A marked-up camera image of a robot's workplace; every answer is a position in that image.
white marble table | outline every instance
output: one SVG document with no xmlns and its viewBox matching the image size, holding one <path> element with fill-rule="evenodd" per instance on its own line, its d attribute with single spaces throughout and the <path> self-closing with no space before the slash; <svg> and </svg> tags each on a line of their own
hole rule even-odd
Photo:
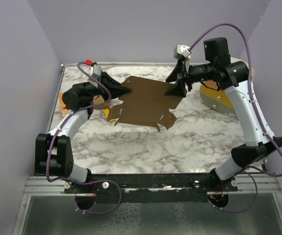
<svg viewBox="0 0 282 235">
<path fill-rule="evenodd" d="M 113 79 L 123 82 L 130 75 L 164 81 L 170 66 L 102 66 Z M 77 67 L 66 67 L 60 92 L 87 78 Z M 108 123 L 95 110 L 72 140 L 74 162 L 93 173 L 190 173 L 207 172 L 230 156 L 233 147 L 243 144 L 243 132 L 233 114 L 224 115 L 206 107 L 195 84 L 176 110 L 178 118 L 166 130 Z M 51 128 L 62 120 L 57 102 Z"/>
</svg>

screw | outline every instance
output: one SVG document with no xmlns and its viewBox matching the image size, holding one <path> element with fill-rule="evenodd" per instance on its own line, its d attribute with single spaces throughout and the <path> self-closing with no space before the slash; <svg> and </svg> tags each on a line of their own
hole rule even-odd
<svg viewBox="0 0 282 235">
<path fill-rule="evenodd" d="M 68 182 L 66 182 L 65 184 L 64 184 L 64 189 L 69 189 L 71 187 L 71 185 L 68 183 Z"/>
<path fill-rule="evenodd" d="M 194 186 L 195 186 L 196 188 L 200 187 L 200 186 L 199 186 L 199 183 L 200 183 L 200 182 L 199 182 L 199 181 L 197 181 L 197 180 L 196 180 L 196 181 L 194 181 Z"/>
<path fill-rule="evenodd" d="M 237 183 L 236 180 L 231 180 L 231 185 L 232 185 L 233 187 L 237 187 L 238 183 Z"/>
<path fill-rule="evenodd" d="M 102 187 L 104 188 L 104 189 L 107 189 L 108 187 L 109 187 L 109 183 L 108 182 L 104 182 L 103 184 L 102 184 Z"/>
</svg>

lavender wall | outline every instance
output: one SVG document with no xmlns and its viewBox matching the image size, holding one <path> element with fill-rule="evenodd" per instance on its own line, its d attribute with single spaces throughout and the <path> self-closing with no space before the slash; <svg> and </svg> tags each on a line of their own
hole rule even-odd
<svg viewBox="0 0 282 235">
<path fill-rule="evenodd" d="M 255 91 L 267 122 L 282 136 L 282 0 L 272 0 L 253 31 L 250 41 Z M 272 171 L 282 172 L 279 154 L 268 158 Z"/>
<path fill-rule="evenodd" d="M 229 22 L 247 37 L 270 0 L 27 0 L 61 63 L 175 62 L 176 44 L 191 45 L 211 26 Z M 208 38 L 228 38 L 231 55 L 242 38 L 221 27 Z M 202 44 L 192 58 L 204 60 Z"/>
<path fill-rule="evenodd" d="M 0 235 L 12 234 L 59 61 L 26 0 L 0 0 Z"/>
</svg>

brown cardboard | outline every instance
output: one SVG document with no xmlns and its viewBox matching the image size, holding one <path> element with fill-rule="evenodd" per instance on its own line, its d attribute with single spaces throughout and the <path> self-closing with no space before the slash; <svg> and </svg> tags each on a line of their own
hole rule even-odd
<svg viewBox="0 0 282 235">
<path fill-rule="evenodd" d="M 103 103 L 104 101 L 105 100 L 100 95 L 94 96 L 93 98 L 93 104 L 100 104 L 100 103 Z M 107 104 L 96 106 L 94 108 L 95 109 L 109 109 L 109 107 L 110 107 L 110 102 L 108 102 Z"/>
<path fill-rule="evenodd" d="M 156 127 L 163 125 L 166 129 L 173 126 L 177 118 L 169 109 L 176 109 L 182 97 L 165 96 L 164 93 L 173 84 L 142 77 L 129 76 L 122 86 L 130 88 L 131 93 L 119 97 L 123 103 L 110 108 L 107 120 L 132 125 Z"/>
</svg>

cardboard sheet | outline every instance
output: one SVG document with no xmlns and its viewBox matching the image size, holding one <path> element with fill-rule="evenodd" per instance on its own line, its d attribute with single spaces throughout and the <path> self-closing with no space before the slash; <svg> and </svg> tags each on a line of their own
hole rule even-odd
<svg viewBox="0 0 282 235">
<path fill-rule="evenodd" d="M 120 122 L 151 126 L 159 132 L 161 129 L 158 124 L 166 129 L 173 126 L 177 118 L 169 109 L 176 109 L 182 100 L 182 97 L 164 95 L 173 84 L 129 76 L 121 85 L 132 92 L 119 97 L 123 103 L 110 108 L 108 121 L 118 118 L 115 125 Z"/>
</svg>

